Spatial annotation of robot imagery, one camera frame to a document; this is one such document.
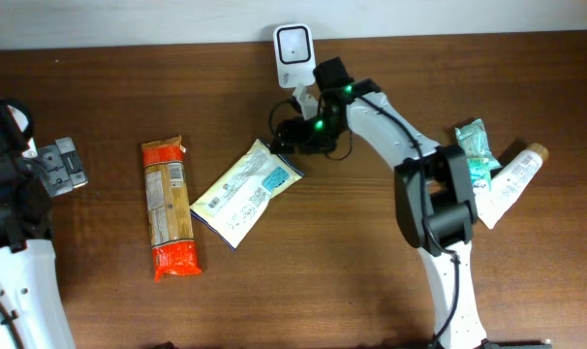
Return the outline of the cream wet wipes pack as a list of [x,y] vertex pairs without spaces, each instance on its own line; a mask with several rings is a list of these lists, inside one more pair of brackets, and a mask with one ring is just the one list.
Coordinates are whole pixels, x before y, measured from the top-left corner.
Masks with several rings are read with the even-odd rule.
[[190,206],[191,215],[236,249],[267,209],[270,200],[303,178],[283,155],[257,139]]

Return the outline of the teal wipes pouch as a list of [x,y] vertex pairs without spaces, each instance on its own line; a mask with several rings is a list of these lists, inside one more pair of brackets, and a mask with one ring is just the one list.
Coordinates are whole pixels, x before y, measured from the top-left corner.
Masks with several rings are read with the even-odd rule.
[[502,167],[490,150],[487,133],[480,118],[461,128],[456,128],[455,137],[469,158],[486,159],[490,171]]

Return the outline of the white lotion tube gold cap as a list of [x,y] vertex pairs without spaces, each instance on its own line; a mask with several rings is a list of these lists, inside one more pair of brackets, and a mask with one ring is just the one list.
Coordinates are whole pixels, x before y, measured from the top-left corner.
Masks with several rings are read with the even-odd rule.
[[548,157],[545,146],[529,144],[491,179],[489,191],[476,194],[479,220],[488,229],[517,202]]

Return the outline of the orange spaghetti package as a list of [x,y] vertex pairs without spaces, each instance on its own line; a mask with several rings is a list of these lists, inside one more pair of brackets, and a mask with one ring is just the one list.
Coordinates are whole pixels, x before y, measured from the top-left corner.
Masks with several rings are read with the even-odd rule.
[[201,273],[192,227],[182,138],[140,146],[154,280]]

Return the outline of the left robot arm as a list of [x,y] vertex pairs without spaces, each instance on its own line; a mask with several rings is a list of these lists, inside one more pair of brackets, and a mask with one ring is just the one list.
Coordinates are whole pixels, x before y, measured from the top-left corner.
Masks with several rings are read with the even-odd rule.
[[71,138],[38,147],[32,114],[0,97],[0,348],[73,348],[56,276],[53,198],[88,182]]

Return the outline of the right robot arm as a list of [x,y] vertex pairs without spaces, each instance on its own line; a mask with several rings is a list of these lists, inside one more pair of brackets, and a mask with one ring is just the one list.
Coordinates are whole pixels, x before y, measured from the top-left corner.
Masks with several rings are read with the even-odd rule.
[[268,125],[271,151],[328,155],[345,132],[371,145],[393,170],[397,224],[425,268],[435,311],[429,347],[490,347],[470,265],[478,212],[464,150],[423,136],[377,83],[354,80],[338,57],[313,75],[320,91],[316,106],[287,99],[298,115]]

